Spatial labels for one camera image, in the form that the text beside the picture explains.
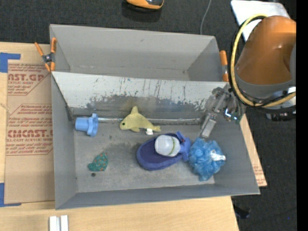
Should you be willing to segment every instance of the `yellow cable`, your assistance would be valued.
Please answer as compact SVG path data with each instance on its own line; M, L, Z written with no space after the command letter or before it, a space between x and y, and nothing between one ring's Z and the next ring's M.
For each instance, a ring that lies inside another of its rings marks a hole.
M245 104L248 104L250 106L254 106L254 107L258 107L258 106L262 106L262 104L260 103L254 103L250 100L248 100L247 98L245 98L244 95L242 95L241 91L239 90L237 84L236 84L236 80L235 80L235 73L234 73L234 62L235 62L235 54L236 54L236 50L237 50L237 46L238 46L238 43L239 43L239 39L241 37L241 34L244 30L244 28L247 26L248 23L250 23L252 20L258 18L258 17L267 17L267 15L265 14L255 14L251 17L249 17L244 23L243 25L241 26L239 32L237 33L236 35L236 38L235 38L235 41L234 41L234 45L233 45L233 49L232 49L232 54L231 54L231 62L230 62L230 76L231 76L231 80L232 80L232 85L233 85L233 88L237 94L237 96L242 100L242 102L244 102ZM282 104L288 100L290 100L291 98L295 97L296 96L296 92L292 92L291 94L289 94L288 96L278 100L278 101L274 101L274 102L271 102L269 104L266 104L264 105L263 107L273 107L273 106L276 106L276 105L279 105L279 104Z

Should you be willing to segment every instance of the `blue mesh bath sponge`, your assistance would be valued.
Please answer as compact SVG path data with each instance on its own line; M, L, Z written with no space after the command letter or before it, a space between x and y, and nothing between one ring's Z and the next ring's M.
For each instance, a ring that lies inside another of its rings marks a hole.
M226 157L216 141L204 141L198 137L189 151L189 165L195 174L200 175L200 181L211 178L225 164L225 161Z

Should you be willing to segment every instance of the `bin floor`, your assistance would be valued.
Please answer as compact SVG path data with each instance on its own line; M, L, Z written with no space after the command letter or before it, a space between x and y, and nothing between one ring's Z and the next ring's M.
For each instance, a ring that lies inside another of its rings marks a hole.
M100 123L95 137L74 132L77 188L79 193L140 188L159 188L183 185L214 184L214 177L199 181L188 162L180 161L162 170L148 171L137 159L139 146L164 133L181 131L192 142L200 125L162 125L161 132L146 135L145 131L120 130L118 123ZM105 171L91 172L88 164L100 153L108 156Z

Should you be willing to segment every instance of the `gray metal bin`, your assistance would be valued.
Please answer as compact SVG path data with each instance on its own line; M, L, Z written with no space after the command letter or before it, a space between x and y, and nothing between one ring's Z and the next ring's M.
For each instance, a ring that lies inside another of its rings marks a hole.
M136 159L153 136L198 136L205 102L226 84L215 37L63 25L51 25L50 37L58 41L51 84L56 209L259 193L241 128L223 117L210 139L227 162L208 181L187 162L148 171ZM162 131L120 130L133 106ZM74 129L76 117L92 113L105 120L95 137ZM93 176L87 165L101 152L108 167Z

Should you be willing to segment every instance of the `blue tape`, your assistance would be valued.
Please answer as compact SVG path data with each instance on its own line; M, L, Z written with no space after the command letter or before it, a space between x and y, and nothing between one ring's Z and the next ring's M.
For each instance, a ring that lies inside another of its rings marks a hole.
M11 54L11 53L0 53L0 72L7 73L8 72L8 60L19 60L20 54Z
M4 183L0 183L0 207L5 206L18 206L21 204L4 204Z

